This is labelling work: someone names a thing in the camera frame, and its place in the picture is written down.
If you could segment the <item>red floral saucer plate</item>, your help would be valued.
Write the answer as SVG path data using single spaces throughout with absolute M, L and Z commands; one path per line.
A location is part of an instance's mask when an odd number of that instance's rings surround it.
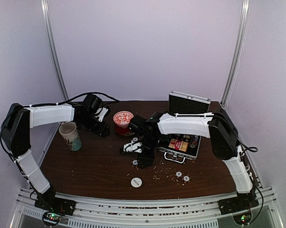
M 122 128 L 118 125 L 114 125 L 114 131 L 121 136 L 132 136 L 132 135 L 134 135 L 134 132 L 132 132 L 128 127 Z

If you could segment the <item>aluminium frame post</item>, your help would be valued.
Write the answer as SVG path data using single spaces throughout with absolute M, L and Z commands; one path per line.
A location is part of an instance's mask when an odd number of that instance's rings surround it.
M 223 96 L 220 102 L 221 106 L 225 108 L 228 106 L 228 102 L 231 98 L 231 94 L 234 88 L 234 84 L 235 84 L 239 66 L 240 66 L 240 55 L 241 55 L 241 52 L 245 44 L 250 5 L 251 5 L 250 0 L 242 1 L 242 8 L 241 8 L 236 44 L 235 44 L 234 53 L 233 53 L 233 57 L 232 57 L 232 61 L 231 61 L 230 69 L 229 69 L 228 79 L 227 79 L 226 86 L 223 92 Z
M 62 76 L 62 72 L 61 72 L 61 68 L 60 68 L 60 64 L 59 64 L 59 59 L 58 59 L 58 55 L 57 55 L 57 50 L 56 50 L 56 45 L 55 45 L 55 41 L 54 41 L 53 30 L 52 30 L 52 26 L 51 26 L 49 3 L 48 3 L 48 0 L 41 0 L 40 2 L 41 2 L 41 9 L 42 9 L 45 28 L 46 28 L 46 33 L 48 36 L 48 43 L 49 43 L 49 48 L 50 48 L 51 59 L 52 59 L 54 70 L 55 70 L 56 77 L 58 80 L 59 89 L 62 93 L 64 100 L 68 100 L 69 96 L 67 94 L 67 89 L 66 89 L 65 82 L 64 82 L 64 79 Z

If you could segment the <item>white orange patterned bowl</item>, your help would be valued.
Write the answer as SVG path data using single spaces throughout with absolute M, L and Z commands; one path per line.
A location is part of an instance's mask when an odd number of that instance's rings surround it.
M 127 128 L 134 115 L 129 111 L 120 111 L 113 116 L 114 123 L 121 127 Z

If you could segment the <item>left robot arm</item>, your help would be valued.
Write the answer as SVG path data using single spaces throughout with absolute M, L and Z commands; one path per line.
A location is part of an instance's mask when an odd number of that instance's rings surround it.
M 0 143 L 3 149 L 32 188 L 42 195 L 40 202 L 49 211 L 55 211 L 59 207 L 59 200 L 49 193 L 52 186 L 32 154 L 31 129 L 73 122 L 81 130 L 107 137 L 110 134 L 110 126 L 104 118 L 110 113 L 110 107 L 104 104 L 96 92 L 84 93 L 82 96 L 83 101 L 72 98 L 58 103 L 13 103 L 0 127 Z

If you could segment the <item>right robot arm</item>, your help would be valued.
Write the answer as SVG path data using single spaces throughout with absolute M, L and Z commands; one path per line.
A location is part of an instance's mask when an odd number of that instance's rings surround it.
M 179 152 L 180 146 L 198 137 L 210 144 L 213 156 L 222 161 L 234 181 L 237 196 L 235 206 L 245 209 L 253 201 L 254 184 L 243 155 L 258 152 L 256 146 L 247 146 L 239 137 L 238 130 L 224 110 L 203 114 L 173 114 L 155 112 L 145 119 L 136 115 L 129 124 L 136 133 L 130 143 L 122 147 L 124 152 L 136 153 L 141 168 L 151 165 L 154 151 L 170 151 L 164 143 Z

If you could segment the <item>red playing card box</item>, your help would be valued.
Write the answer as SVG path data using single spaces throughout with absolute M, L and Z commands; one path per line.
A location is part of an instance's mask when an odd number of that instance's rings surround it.
M 181 151 L 181 152 L 186 152 L 188 149 L 189 143 L 183 140 L 178 140 L 178 139 L 171 139 L 169 143 L 169 148 Z

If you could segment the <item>chip stack right in case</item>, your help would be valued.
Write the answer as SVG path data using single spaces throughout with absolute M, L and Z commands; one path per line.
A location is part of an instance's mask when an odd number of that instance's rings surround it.
M 190 141 L 190 148 L 198 149 L 200 143 L 200 136 L 192 135 Z

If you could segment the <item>white dealer button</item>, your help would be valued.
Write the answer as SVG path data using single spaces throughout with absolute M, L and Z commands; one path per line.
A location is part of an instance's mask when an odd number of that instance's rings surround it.
M 134 177 L 134 178 L 131 179 L 131 182 L 130 182 L 130 183 L 131 183 L 131 186 L 132 186 L 132 187 L 134 187 L 134 188 L 139 188 L 139 187 L 141 187 L 143 181 L 142 181 L 142 179 L 139 178 L 139 177 Z

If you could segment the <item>right aluminium frame post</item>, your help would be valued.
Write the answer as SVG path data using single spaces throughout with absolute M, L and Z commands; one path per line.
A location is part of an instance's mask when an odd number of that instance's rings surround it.
M 231 61 L 230 69 L 229 69 L 228 79 L 227 79 L 226 86 L 223 92 L 223 96 L 220 102 L 221 106 L 225 108 L 228 106 L 228 102 L 231 98 L 231 94 L 234 88 L 234 84 L 235 84 L 239 66 L 240 66 L 240 55 L 241 55 L 241 52 L 245 44 L 250 5 L 251 5 L 250 0 L 242 1 L 242 8 L 241 8 L 236 44 L 235 44 L 234 53 L 233 53 L 233 57 L 232 57 L 232 61 Z

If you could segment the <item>front aluminium rail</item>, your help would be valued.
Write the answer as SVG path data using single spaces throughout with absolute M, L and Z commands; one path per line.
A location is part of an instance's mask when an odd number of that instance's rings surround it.
M 264 205 L 251 209 L 252 224 L 247 228 L 286 228 L 271 187 L 261 188 Z M 31 190 L 21 188 L 8 228 L 20 228 L 24 217 L 41 222 L 44 210 L 34 207 Z M 235 193 L 166 200 L 98 199 L 57 193 L 60 198 L 76 202 L 73 216 L 65 216 L 55 228 L 241 228 L 233 219 L 234 213 L 223 215 L 219 200 L 235 197 Z

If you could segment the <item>aluminium poker case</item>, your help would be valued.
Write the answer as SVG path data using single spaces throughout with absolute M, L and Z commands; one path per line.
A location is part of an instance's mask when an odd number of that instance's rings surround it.
M 207 122 L 212 116 L 208 116 L 211 100 L 209 98 L 172 91 L 169 93 L 169 111 L 164 113 L 158 122 L 158 128 L 163 139 L 159 140 L 157 149 L 164 153 L 164 158 L 176 163 L 184 163 L 186 159 L 196 160 L 198 149 L 190 148 L 186 152 L 169 148 L 171 139 L 180 140 L 180 134 L 197 135 L 209 138 Z

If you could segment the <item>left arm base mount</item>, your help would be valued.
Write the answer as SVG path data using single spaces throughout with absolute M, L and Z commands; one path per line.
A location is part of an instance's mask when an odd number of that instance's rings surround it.
M 42 222 L 47 228 L 53 228 L 61 222 L 64 216 L 74 214 L 76 202 L 57 197 L 56 191 L 50 188 L 45 193 L 37 192 L 34 206 L 45 210 L 42 214 Z

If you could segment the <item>white floral ceramic mug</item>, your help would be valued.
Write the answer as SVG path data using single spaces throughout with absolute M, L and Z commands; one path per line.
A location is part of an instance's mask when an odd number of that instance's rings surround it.
M 65 122 L 59 127 L 59 133 L 62 136 L 64 142 L 68 146 L 69 150 L 76 152 L 82 147 L 77 125 L 75 122 Z

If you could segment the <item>black orange chip front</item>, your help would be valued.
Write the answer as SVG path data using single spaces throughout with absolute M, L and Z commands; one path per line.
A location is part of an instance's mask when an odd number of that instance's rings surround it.
M 189 182 L 190 180 L 191 180 L 190 177 L 187 176 L 187 175 L 184 175 L 183 178 L 182 178 L 183 182 Z

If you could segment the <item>left aluminium frame post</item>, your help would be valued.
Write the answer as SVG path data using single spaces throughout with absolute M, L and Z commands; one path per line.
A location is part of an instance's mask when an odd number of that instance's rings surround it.
M 42 9 L 45 28 L 46 28 L 46 33 L 48 36 L 48 43 L 49 43 L 49 48 L 50 48 L 51 59 L 52 59 L 54 70 L 55 70 L 56 77 L 58 80 L 59 89 L 62 93 L 64 100 L 68 100 L 69 96 L 67 94 L 67 89 L 66 89 L 65 82 L 64 82 L 64 79 L 62 76 L 62 72 L 61 72 L 61 68 L 60 68 L 60 64 L 59 64 L 59 59 L 58 59 L 58 55 L 57 55 L 57 50 L 56 50 L 56 45 L 55 45 L 55 41 L 54 41 L 53 30 L 52 30 L 52 26 L 51 26 L 49 3 L 48 3 L 48 0 L 41 0 L 40 2 L 41 2 L 41 9 Z

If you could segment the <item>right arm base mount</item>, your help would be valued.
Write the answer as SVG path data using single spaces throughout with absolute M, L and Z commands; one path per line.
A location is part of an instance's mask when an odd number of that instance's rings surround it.
M 232 214 L 234 222 L 240 226 L 251 224 L 253 221 L 252 208 L 258 205 L 255 187 L 249 193 L 237 193 L 236 197 L 218 201 L 221 215 Z

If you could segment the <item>black white chip front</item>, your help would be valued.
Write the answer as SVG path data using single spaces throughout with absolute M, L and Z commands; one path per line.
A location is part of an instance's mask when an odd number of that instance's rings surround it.
M 177 171 L 177 172 L 175 173 L 175 175 L 176 175 L 176 177 L 181 177 L 181 176 L 182 176 L 182 172 L 181 172 L 181 171 Z

